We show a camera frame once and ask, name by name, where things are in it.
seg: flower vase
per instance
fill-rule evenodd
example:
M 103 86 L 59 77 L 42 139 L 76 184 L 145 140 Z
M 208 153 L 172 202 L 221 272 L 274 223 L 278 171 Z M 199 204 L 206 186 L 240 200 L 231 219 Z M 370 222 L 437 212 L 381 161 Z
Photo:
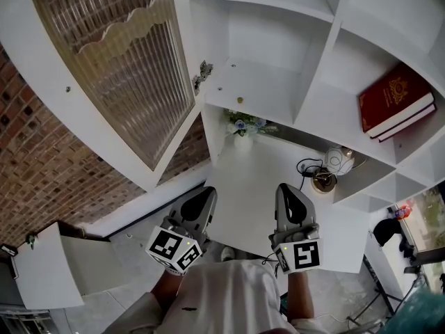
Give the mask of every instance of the flower vase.
M 249 152 L 253 145 L 253 139 L 249 134 L 244 136 L 235 135 L 234 139 L 235 148 L 242 153 Z

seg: lamp base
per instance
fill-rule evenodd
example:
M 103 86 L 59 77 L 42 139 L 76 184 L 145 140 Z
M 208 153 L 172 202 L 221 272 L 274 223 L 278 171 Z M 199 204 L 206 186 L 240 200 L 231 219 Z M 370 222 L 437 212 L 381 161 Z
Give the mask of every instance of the lamp base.
M 326 168 L 320 168 L 311 178 L 311 184 L 317 192 L 328 194 L 334 189 L 335 184 L 337 184 L 337 178 Z

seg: white cabinet door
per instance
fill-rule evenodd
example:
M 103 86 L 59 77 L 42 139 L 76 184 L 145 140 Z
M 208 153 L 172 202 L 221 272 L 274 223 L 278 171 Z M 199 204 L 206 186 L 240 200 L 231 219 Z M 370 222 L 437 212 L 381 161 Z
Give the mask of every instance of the white cabinet door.
M 30 87 L 146 191 L 202 106 L 191 81 L 200 66 L 185 3 L 177 0 L 175 9 L 174 0 L 0 0 L 0 40 Z

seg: ribbed glass panel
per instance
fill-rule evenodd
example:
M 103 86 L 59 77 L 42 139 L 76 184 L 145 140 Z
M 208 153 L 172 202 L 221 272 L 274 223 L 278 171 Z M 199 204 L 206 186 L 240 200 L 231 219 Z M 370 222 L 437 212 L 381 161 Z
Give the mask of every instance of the ribbed glass panel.
M 154 170 L 194 105 L 173 0 L 34 4 L 86 95 Z

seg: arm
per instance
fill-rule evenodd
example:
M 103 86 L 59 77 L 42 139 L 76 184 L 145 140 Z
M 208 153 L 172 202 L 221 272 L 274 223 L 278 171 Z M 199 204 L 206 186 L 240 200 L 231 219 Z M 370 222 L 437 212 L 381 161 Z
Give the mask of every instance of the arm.
M 314 318 L 314 304 L 306 272 L 295 272 L 288 276 L 287 320 Z
M 166 313 L 176 299 L 182 276 L 175 276 L 164 271 L 159 281 L 152 289 L 152 294 L 158 301 L 162 311 Z

